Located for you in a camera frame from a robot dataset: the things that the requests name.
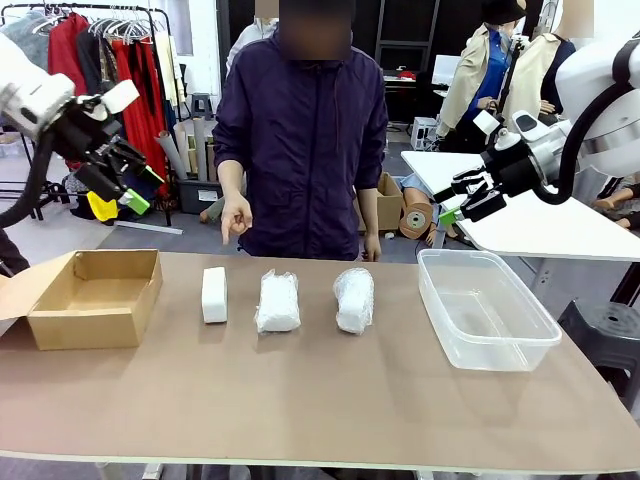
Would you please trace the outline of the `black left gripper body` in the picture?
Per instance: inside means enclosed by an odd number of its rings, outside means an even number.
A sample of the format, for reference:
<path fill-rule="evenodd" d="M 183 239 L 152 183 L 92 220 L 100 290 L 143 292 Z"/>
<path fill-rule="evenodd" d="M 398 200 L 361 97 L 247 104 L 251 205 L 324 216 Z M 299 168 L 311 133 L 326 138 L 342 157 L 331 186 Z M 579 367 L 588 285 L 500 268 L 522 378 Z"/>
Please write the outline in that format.
<path fill-rule="evenodd" d="M 73 97 L 52 123 L 54 150 L 75 162 L 123 162 L 122 125 L 102 97 Z"/>

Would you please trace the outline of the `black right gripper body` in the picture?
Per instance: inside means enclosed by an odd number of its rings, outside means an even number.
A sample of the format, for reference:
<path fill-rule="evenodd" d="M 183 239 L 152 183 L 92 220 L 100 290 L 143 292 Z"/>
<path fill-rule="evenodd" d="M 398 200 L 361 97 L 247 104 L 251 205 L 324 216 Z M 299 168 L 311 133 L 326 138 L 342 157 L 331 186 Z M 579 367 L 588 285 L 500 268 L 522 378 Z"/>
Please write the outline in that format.
<path fill-rule="evenodd" d="M 515 144 L 505 150 L 490 147 L 482 153 L 486 172 L 494 187 L 505 195 L 520 195 L 538 185 L 538 172 L 526 144 Z"/>

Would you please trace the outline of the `person's right hand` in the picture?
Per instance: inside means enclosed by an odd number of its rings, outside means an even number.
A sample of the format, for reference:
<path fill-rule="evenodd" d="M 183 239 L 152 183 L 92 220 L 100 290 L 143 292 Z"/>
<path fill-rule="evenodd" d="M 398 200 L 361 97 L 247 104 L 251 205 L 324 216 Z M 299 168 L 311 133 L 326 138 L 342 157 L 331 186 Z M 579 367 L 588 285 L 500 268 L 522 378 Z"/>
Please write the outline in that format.
<path fill-rule="evenodd" d="M 253 223 L 249 202 L 240 192 L 224 194 L 225 205 L 221 214 L 221 235 L 224 245 L 228 245 L 232 235 L 241 236 Z"/>

